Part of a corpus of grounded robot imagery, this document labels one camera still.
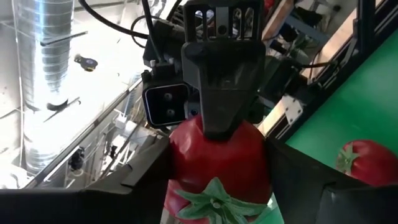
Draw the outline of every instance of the tomato calyx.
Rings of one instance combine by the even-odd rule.
[[[206,189],[200,194],[193,194],[183,190],[176,193],[190,202],[177,213],[177,217],[184,220],[201,218],[215,223],[248,223],[245,216],[259,215],[255,223],[259,223],[269,212],[266,204],[243,202],[228,195],[219,178],[213,178]]]
[[[338,171],[351,175],[353,162],[359,157],[358,153],[353,152],[353,143],[340,150],[337,158],[336,168]]]

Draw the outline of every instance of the green backdrop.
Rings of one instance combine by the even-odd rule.
[[[398,31],[287,141],[334,167],[348,141],[373,139],[398,154]],[[279,209],[264,224],[283,224]]]

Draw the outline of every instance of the silver ductwork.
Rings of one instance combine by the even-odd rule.
[[[40,44],[71,34],[73,0],[14,0],[22,92],[33,110],[68,100],[70,41]]]

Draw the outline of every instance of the artificial tomato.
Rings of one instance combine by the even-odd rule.
[[[369,185],[398,184],[398,158],[372,140],[351,141],[340,151],[336,168]]]
[[[264,137],[245,121],[228,141],[202,131],[196,116],[170,135],[174,174],[165,208],[184,223],[258,222],[271,196]]]

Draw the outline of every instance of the metal rail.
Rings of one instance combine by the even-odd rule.
[[[92,121],[73,141],[69,144],[46,168],[40,171],[24,189],[32,189],[40,185],[54,174],[69,158],[75,153],[77,147],[87,136],[98,127],[106,117],[121,103],[129,94],[139,85],[142,80],[139,79],[124,92],[122,92],[94,121]]]

